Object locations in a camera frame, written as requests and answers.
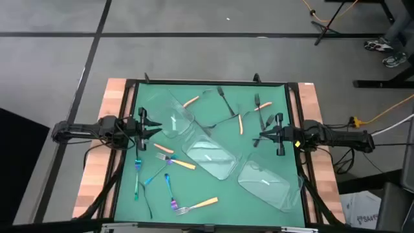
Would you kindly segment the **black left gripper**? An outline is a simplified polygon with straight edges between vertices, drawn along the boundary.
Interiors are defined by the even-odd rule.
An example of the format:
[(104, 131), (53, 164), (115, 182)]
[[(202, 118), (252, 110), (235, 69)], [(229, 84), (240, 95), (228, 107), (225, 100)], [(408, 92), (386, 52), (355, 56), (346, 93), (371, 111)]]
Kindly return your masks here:
[(143, 107), (138, 108), (138, 116), (138, 120), (135, 120), (134, 118), (130, 119), (128, 128), (131, 135), (135, 138), (136, 149), (145, 151), (145, 137), (146, 139), (150, 139), (153, 135), (157, 134), (159, 131), (162, 131), (160, 128), (146, 129), (146, 126), (153, 127), (161, 126), (162, 124), (147, 119), (147, 111)]

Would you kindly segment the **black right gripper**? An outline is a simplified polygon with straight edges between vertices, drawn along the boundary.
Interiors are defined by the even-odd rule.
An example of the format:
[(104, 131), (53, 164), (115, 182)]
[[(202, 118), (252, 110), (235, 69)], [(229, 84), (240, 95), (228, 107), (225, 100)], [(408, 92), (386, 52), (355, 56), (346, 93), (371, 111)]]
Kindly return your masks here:
[[(297, 136), (296, 136), (297, 129), (294, 126), (285, 126), (285, 127), (282, 126), (283, 113), (278, 113), (275, 117), (275, 121), (276, 121), (276, 126), (274, 126), (272, 129), (262, 131), (262, 133), (260, 133), (260, 137), (271, 140), (272, 142), (277, 141), (279, 143), (279, 148), (277, 149), (277, 155), (284, 156), (285, 147), (284, 147), (283, 142), (284, 141), (295, 142), (297, 139)], [(276, 133), (276, 135), (264, 134), (264, 133)]]

